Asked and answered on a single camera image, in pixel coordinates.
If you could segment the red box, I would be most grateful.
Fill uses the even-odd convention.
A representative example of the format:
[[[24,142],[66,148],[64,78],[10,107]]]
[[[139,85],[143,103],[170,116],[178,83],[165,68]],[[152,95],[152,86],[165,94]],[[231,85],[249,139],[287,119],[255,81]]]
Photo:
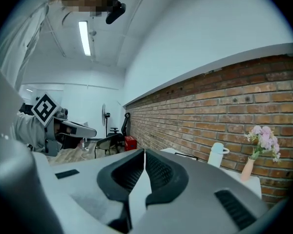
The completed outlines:
[[[125,137],[125,152],[137,149],[137,140],[133,136]]]

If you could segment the pink flower bunch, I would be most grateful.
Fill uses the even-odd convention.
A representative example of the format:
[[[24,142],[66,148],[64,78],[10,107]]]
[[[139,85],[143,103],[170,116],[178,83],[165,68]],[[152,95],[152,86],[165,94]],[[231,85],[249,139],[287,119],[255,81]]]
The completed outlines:
[[[273,162],[280,162],[281,153],[278,138],[270,127],[256,125],[248,134],[244,134],[244,137],[249,143],[256,144],[251,155],[252,160],[257,160],[262,154],[270,153]]]

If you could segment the long ceiling light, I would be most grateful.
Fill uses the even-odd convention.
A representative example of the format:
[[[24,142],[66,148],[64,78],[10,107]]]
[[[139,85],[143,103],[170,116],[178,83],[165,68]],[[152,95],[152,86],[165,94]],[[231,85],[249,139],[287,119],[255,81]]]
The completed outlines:
[[[89,44],[89,38],[88,38],[87,21],[80,21],[79,22],[79,31],[80,31],[84,54],[86,56],[91,56],[90,44]]]

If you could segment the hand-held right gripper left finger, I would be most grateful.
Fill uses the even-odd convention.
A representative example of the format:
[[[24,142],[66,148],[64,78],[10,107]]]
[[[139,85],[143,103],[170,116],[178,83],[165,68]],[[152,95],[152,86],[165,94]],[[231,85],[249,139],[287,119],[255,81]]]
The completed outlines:
[[[127,234],[132,229],[129,195],[144,171],[144,151],[53,165],[60,186],[99,222]]]

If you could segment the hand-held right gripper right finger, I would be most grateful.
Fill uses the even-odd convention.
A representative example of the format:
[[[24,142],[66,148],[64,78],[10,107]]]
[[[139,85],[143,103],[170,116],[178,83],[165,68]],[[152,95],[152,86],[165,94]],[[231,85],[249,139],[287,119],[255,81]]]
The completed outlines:
[[[146,150],[151,194],[139,234],[237,234],[268,208],[219,168],[166,152]]]

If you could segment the black mesh office chair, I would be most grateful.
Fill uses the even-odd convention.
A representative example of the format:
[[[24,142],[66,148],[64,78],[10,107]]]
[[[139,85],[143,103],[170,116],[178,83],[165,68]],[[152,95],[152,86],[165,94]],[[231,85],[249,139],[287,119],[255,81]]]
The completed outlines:
[[[125,119],[121,127],[121,131],[118,128],[110,128],[110,133],[106,132],[106,137],[98,140],[94,149],[94,157],[97,157],[97,150],[101,149],[105,151],[105,154],[108,152],[111,155],[111,149],[115,148],[116,153],[119,153],[119,147],[124,147],[122,144],[125,141],[127,136],[127,124],[130,119],[130,113],[125,113]]]

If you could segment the person's torso in grey jacket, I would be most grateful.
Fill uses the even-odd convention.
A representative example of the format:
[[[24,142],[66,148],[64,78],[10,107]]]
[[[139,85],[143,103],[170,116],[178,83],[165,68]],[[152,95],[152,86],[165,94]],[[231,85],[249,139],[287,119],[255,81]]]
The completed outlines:
[[[0,72],[19,91],[43,22],[52,3],[62,0],[22,0],[0,29]]]

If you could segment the white mug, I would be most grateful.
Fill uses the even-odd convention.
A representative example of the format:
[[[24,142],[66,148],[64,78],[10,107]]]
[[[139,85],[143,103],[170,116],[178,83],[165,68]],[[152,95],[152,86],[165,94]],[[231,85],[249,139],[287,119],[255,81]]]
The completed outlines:
[[[228,148],[225,148],[222,143],[216,142],[211,147],[209,154],[208,164],[214,167],[220,168],[223,155],[226,155],[230,152]]]

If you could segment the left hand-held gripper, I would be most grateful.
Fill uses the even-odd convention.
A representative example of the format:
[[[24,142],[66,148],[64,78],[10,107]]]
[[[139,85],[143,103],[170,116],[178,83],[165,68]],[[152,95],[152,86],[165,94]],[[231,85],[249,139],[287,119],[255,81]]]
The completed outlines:
[[[77,138],[93,138],[97,135],[97,131],[93,128],[67,121],[68,110],[62,108],[49,93],[36,99],[31,111],[44,126],[45,141],[42,152],[47,156],[56,156],[62,147],[62,144],[56,140],[54,119],[62,121],[60,123],[61,134]]]

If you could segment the black standing fan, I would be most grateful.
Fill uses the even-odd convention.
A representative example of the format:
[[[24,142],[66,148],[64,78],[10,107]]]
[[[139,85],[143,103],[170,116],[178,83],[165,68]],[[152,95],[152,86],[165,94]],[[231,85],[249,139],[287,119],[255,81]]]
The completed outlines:
[[[108,119],[110,118],[110,113],[106,111],[106,105],[102,105],[102,124],[105,128],[105,136],[107,136],[107,125]]]

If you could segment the pink vase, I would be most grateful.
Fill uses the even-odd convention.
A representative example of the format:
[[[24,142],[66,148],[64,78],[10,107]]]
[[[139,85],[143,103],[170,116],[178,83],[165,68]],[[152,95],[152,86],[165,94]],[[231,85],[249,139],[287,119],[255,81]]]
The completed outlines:
[[[255,162],[254,159],[252,159],[251,157],[248,158],[248,161],[245,164],[243,171],[241,173],[241,176],[240,176],[241,181],[249,180],[249,178],[252,174],[254,162]]]

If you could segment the person's left forearm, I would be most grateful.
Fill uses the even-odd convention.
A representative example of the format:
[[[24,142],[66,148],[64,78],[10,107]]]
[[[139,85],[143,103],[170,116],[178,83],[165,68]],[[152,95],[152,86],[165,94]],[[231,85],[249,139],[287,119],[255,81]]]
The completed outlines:
[[[30,144],[35,152],[45,150],[45,130],[40,121],[31,115],[17,112],[10,128],[11,137],[21,143]]]

